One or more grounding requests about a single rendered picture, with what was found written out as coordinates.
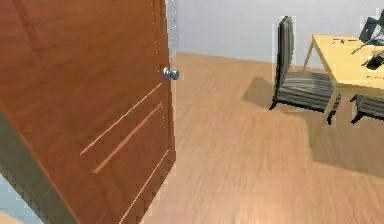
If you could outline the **silver round door knob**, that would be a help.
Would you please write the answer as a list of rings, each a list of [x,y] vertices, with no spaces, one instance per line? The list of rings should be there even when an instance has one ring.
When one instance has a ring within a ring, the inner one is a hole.
[[[172,79],[172,80],[177,80],[179,78],[179,71],[178,70],[171,70],[168,67],[165,67],[163,69],[163,79]]]

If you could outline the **dark grey slatted chair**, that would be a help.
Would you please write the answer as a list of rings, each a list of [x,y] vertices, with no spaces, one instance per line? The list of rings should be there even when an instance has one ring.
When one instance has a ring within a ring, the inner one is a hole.
[[[378,19],[367,18],[359,39],[367,45],[384,46],[384,9]]]
[[[384,98],[354,95],[350,101],[356,105],[356,115],[351,120],[352,124],[364,116],[384,121]]]
[[[325,73],[290,72],[294,50],[293,21],[285,16],[278,26],[278,52],[274,94],[270,110],[278,103],[324,112],[333,93]]]

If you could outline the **brown wooden room door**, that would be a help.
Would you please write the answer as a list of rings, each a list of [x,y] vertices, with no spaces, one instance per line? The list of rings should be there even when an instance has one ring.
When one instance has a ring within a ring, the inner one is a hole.
[[[0,173],[45,224],[140,224],[175,161],[166,0],[0,0]]]

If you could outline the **pale yellow wooden table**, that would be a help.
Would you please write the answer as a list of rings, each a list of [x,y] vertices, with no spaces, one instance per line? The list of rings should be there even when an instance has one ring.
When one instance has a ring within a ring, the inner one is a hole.
[[[303,70],[306,70],[312,49],[315,49],[334,88],[324,111],[324,118],[333,110],[340,94],[384,96],[384,65],[376,70],[363,66],[374,55],[384,53],[384,46],[368,45],[353,53],[362,44],[355,37],[312,35]]]

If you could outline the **thin dark stick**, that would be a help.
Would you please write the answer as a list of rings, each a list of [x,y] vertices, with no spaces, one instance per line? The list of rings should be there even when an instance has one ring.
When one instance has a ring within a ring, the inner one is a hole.
[[[351,54],[355,54],[357,51],[359,51],[360,49],[362,49],[362,48],[365,47],[366,45],[368,45],[368,44],[370,44],[370,43],[376,41],[377,38],[378,38],[379,36],[382,36],[382,35],[384,35],[384,31],[380,31],[378,34],[376,34],[375,36],[373,36],[373,37],[372,37],[371,39],[369,39],[367,42],[363,43],[361,46],[359,46],[358,48],[356,48],[355,50],[353,50],[353,51],[351,52]]]

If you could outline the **small black flat object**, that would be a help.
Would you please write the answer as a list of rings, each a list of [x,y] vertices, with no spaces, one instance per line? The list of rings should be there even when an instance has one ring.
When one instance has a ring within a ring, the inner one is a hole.
[[[380,66],[384,64],[384,56],[375,55],[371,59],[365,61],[362,66],[370,70],[377,70]]]

